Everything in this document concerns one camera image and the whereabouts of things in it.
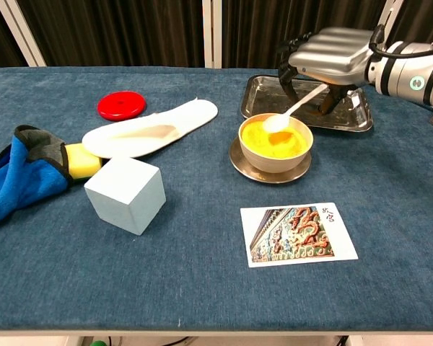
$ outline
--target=white insole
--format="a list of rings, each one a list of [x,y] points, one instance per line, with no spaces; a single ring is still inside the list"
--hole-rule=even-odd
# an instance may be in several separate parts
[[[217,114],[212,102],[194,99],[166,112],[95,128],[83,137],[82,143],[90,153],[105,159],[139,157],[180,139]]]

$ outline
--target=blue tablecloth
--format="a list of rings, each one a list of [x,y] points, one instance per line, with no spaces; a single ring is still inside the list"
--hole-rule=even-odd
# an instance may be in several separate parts
[[[310,171],[264,185],[228,148],[250,76],[261,70],[0,69],[0,150],[17,125],[67,143],[108,123],[104,95],[142,93],[145,114],[194,97],[209,124],[144,161],[167,202],[134,236],[101,221],[83,185],[0,223],[0,329],[433,331],[431,113],[365,88],[368,133],[314,130]],[[248,267],[241,207],[334,202],[358,260]]]

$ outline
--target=bowl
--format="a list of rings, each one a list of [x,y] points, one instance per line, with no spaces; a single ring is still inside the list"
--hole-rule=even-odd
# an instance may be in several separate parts
[[[307,127],[303,122],[294,117],[290,117],[289,119],[289,127],[297,130],[300,135],[306,140],[306,149],[301,154],[296,156],[290,156],[283,159],[277,159],[274,157],[268,157],[264,155],[260,155],[253,150],[249,149],[244,141],[242,140],[242,132],[244,131],[245,126],[255,121],[264,121],[269,117],[277,115],[277,113],[263,113],[259,115],[254,115],[249,117],[246,121],[244,121],[239,127],[239,142],[240,147],[242,149],[242,153],[244,154],[247,161],[254,166],[255,168],[268,173],[282,173],[287,172],[290,169],[295,168],[306,156],[308,151],[310,151],[312,147],[312,133],[309,127]]]

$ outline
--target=picture card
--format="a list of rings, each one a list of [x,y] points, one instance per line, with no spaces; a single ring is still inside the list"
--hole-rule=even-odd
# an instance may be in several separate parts
[[[335,203],[241,208],[249,267],[357,260]]]

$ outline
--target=red disc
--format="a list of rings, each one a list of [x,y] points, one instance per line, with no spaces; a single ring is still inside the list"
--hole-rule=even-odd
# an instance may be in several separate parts
[[[113,92],[98,103],[98,113],[107,120],[122,121],[136,117],[146,107],[137,92]]]

